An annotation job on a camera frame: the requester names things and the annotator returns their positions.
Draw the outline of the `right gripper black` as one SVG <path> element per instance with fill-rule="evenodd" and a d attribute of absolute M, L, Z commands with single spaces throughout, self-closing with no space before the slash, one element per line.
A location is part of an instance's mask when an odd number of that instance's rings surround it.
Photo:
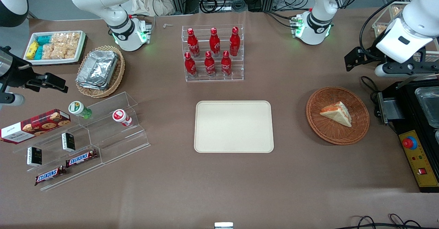
<path fill-rule="evenodd" d="M 66 81 L 52 73 L 35 74 L 32 64 L 10 52 L 9 46 L 0 48 L 1 93 L 7 87 L 22 87 L 39 92 L 40 89 L 53 89 L 67 93 Z"/>

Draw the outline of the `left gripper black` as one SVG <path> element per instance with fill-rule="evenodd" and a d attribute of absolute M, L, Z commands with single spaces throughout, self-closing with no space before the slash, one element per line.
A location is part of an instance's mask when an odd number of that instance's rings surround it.
<path fill-rule="evenodd" d="M 368 50 L 357 47 L 357 52 L 345 55 L 345 69 L 347 72 L 359 65 L 375 61 Z M 404 74 L 409 76 L 427 76 L 438 74 L 438 52 L 421 49 L 403 63 L 389 59 L 390 74 Z"/>

